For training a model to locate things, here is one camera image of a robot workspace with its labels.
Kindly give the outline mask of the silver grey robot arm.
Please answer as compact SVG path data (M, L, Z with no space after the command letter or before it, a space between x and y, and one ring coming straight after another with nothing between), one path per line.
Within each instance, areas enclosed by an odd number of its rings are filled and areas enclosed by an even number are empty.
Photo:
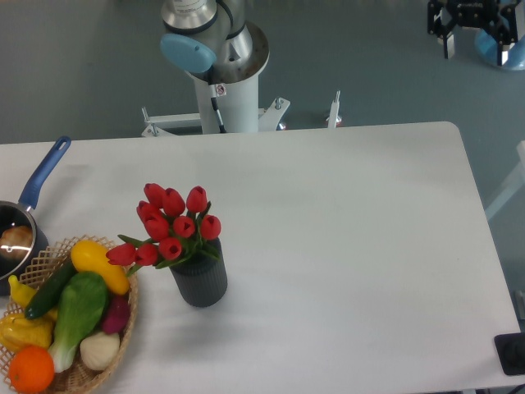
M267 65L265 34L246 18L244 1L165 1L163 56L205 85L258 83ZM451 57L456 27L483 31L495 42L496 63L524 37L522 1L429 1L427 33Z

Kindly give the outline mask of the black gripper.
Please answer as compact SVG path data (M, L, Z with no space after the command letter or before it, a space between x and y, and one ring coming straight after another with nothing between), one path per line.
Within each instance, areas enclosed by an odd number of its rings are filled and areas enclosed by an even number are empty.
M449 19L443 21L446 10ZM504 54L518 41L518 2L500 1L428 1L427 33L435 35L443 47L445 59L454 56L453 28L458 25L467 28L491 29L496 42L496 65L506 63Z

